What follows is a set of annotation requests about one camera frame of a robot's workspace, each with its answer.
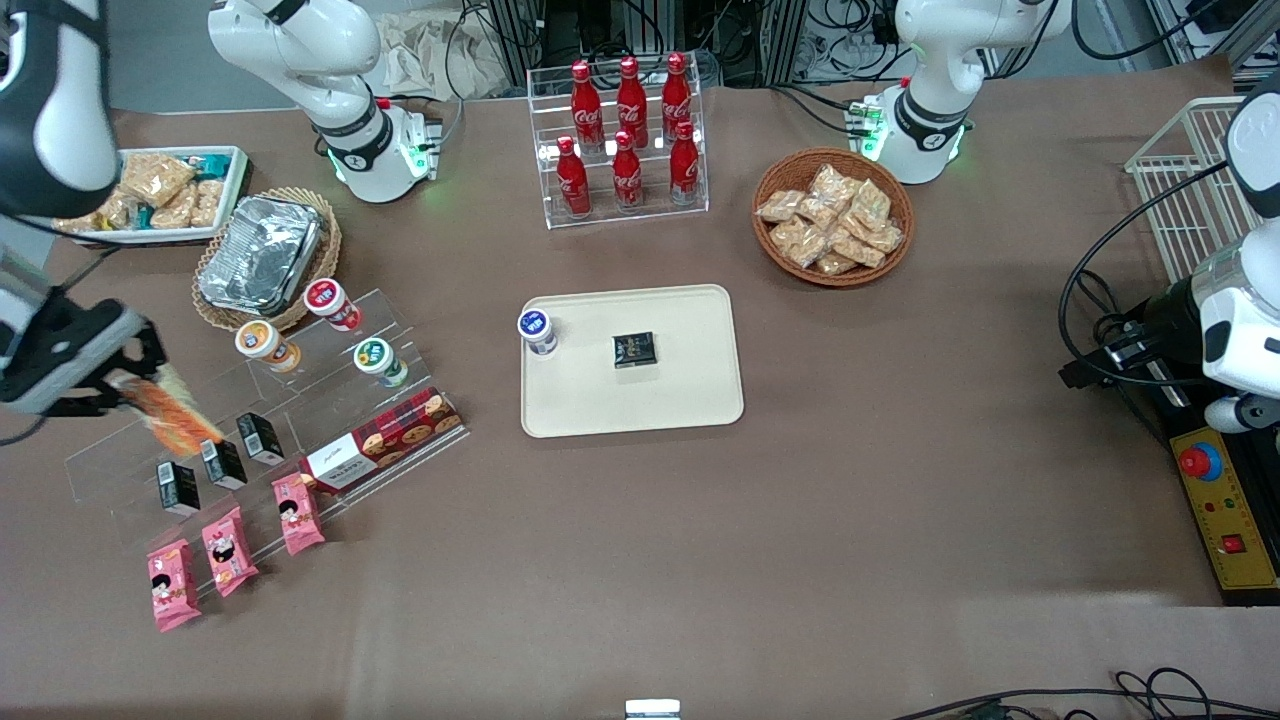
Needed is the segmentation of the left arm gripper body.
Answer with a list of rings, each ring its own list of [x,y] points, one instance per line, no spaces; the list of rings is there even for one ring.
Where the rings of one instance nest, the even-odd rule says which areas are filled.
[[[1100,322],[1103,383],[1203,386],[1201,314],[1190,281]]]

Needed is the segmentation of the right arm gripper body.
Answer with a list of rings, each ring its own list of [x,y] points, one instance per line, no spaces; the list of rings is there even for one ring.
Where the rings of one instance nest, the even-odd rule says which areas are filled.
[[[49,304],[3,370],[3,406],[33,416],[102,416],[61,415],[60,398],[108,383],[105,361],[140,328],[141,315],[123,304]]]

